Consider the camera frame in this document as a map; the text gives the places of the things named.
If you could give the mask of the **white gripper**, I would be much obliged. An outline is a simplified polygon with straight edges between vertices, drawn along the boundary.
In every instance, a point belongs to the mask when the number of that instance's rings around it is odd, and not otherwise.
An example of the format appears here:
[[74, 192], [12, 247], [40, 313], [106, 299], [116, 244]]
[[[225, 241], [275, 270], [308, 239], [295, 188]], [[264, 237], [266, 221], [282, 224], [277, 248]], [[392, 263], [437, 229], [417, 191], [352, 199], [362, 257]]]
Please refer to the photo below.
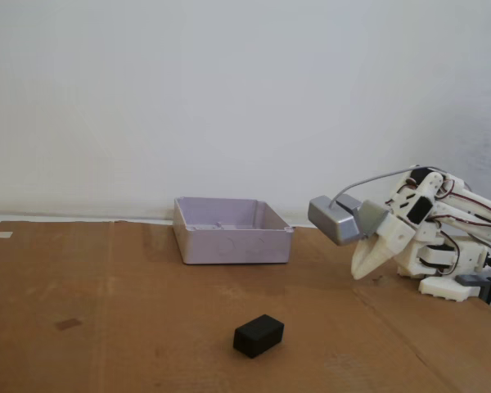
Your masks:
[[353, 278], [363, 278], [402, 252], [416, 234], [416, 229], [394, 215], [387, 215], [376, 230], [378, 239], [360, 240], [351, 261]]

